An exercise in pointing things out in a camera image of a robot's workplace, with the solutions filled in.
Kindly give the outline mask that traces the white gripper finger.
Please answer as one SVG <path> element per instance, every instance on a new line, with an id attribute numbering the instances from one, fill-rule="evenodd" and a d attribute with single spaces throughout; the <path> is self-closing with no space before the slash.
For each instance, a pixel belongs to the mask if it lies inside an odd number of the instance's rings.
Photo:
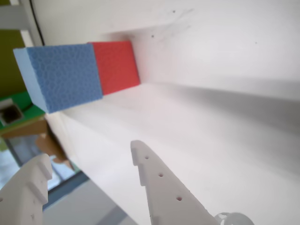
<path id="1" fill-rule="evenodd" d="M 163 160 L 144 142 L 131 142 L 133 164 L 145 187 L 153 225 L 217 225 L 205 209 Z"/>
<path id="2" fill-rule="evenodd" d="M 52 173 L 47 154 L 36 156 L 24 164 L 0 190 L 0 223 L 41 225 Z"/>

